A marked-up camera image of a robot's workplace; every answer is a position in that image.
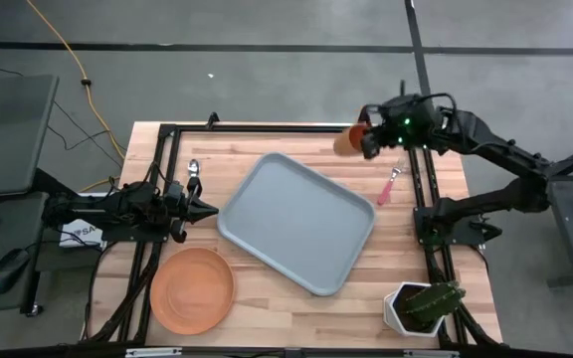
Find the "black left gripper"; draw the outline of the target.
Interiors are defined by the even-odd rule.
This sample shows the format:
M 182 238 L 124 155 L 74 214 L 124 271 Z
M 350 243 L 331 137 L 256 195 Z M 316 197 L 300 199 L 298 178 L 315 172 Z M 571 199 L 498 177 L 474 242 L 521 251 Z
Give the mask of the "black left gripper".
M 201 182 L 197 177 L 189 178 L 186 187 L 182 186 L 179 181 L 172 181 L 164 194 L 164 203 L 168 216 L 171 218 L 169 235 L 178 244 L 186 241 L 185 226 L 187 224 L 194 224 L 218 214 L 217 207 L 199 198 L 201 192 Z

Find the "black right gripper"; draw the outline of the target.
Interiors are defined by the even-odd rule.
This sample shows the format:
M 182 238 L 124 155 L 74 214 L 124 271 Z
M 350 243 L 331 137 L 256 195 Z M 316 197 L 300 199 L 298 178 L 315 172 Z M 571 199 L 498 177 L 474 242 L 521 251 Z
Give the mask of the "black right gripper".
M 363 157 L 374 159 L 380 154 L 381 144 L 404 148 L 428 145 L 436 126 L 437 111 L 429 96 L 404 94 L 382 104 L 364 104 L 357 118 L 359 124 L 371 125 L 371 115 L 380 114 L 381 132 L 365 130 L 360 145 Z

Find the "orange plastic cup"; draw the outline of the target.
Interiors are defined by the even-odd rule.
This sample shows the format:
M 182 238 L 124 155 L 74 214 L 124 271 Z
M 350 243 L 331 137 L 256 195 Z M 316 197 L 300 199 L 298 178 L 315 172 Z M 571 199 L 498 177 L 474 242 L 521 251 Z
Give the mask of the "orange plastic cup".
M 333 152 L 338 156 L 362 155 L 361 139 L 369 129 L 363 123 L 354 124 L 344 129 L 333 141 Z

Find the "pink-handled metal fork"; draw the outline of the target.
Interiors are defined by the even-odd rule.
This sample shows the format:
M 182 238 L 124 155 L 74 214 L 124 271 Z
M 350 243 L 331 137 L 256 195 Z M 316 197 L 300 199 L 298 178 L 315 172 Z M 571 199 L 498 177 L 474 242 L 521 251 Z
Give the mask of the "pink-handled metal fork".
M 406 164 L 406 161 L 407 161 L 406 158 L 400 158 L 397 161 L 397 163 L 393 166 L 393 168 L 391 169 L 390 177 L 389 177 L 388 181 L 386 182 L 386 184 L 384 185 L 380 195 L 377 198 L 376 203 L 378 206 L 382 206 L 390 200 L 390 193 L 391 193 L 392 187 L 394 185 L 394 182 L 395 182 L 396 178 L 403 172 L 404 165 Z

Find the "orange plastic plate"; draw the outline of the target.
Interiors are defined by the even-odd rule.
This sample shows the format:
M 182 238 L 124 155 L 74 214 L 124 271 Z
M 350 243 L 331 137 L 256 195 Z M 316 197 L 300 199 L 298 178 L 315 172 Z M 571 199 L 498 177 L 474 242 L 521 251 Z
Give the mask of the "orange plastic plate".
M 171 256 L 155 274 L 151 310 L 166 329 L 181 335 L 210 330 L 228 314 L 236 282 L 227 261 L 207 248 L 189 248 Z

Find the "grey plastic tray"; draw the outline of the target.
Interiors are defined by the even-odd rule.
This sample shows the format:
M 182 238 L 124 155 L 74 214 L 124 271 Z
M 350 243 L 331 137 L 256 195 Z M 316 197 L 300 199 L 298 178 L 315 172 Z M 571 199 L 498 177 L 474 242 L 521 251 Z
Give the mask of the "grey plastic tray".
M 217 229 L 309 292 L 330 296 L 346 281 L 375 219 L 363 196 L 270 152 L 220 210 Z

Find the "white printed box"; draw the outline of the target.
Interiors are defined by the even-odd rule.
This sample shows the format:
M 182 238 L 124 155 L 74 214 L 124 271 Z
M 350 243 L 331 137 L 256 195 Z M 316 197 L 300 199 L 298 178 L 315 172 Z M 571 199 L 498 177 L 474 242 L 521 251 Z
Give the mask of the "white printed box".
M 61 248 L 77 248 L 92 246 L 104 249 L 106 243 L 101 239 L 102 230 L 84 220 L 74 220 L 60 227 L 59 233 Z

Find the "green cactus plant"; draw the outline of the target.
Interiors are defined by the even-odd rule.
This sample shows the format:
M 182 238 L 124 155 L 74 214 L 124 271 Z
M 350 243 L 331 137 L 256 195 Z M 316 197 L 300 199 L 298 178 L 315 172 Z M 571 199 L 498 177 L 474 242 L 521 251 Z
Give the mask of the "green cactus plant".
M 429 332 L 442 317 L 459 308 L 466 293 L 457 281 L 438 282 L 413 292 L 402 305 L 406 329 Z

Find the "white hexagonal plant pot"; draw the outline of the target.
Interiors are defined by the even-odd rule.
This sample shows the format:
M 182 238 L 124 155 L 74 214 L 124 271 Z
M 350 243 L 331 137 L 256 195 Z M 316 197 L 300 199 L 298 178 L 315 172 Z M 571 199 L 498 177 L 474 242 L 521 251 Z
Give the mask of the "white hexagonal plant pot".
M 428 287 L 428 283 L 403 281 L 399 287 L 383 299 L 383 321 L 404 337 L 435 338 L 445 317 L 441 316 L 429 323 L 417 323 L 401 313 L 402 302 Z

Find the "dark grey side desk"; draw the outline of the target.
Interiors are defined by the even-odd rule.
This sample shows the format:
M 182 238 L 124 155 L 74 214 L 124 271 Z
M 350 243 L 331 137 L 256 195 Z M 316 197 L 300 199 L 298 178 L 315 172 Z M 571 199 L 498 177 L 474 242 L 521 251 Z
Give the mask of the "dark grey side desk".
M 0 261 L 15 249 L 28 251 L 28 262 L 18 279 L 8 291 L 0 293 L 0 310 L 18 309 L 27 316 L 44 310 L 37 299 L 41 274 L 36 264 L 44 234 L 42 214 L 46 200 L 47 196 L 41 193 L 0 198 Z

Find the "black computer mouse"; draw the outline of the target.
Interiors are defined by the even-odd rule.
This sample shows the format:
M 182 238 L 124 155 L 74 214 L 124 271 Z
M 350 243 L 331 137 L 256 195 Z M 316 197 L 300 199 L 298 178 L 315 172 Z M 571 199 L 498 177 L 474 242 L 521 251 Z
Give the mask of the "black computer mouse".
M 29 261 L 30 254 L 24 249 L 13 249 L 0 260 L 0 294 L 16 284 Z

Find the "dark grey flat panel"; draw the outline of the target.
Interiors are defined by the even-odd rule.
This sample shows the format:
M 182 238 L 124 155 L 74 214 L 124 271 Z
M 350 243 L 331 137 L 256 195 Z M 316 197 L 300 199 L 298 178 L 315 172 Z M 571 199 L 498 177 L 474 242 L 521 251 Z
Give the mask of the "dark grey flat panel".
M 59 78 L 0 78 L 0 196 L 33 186 Z

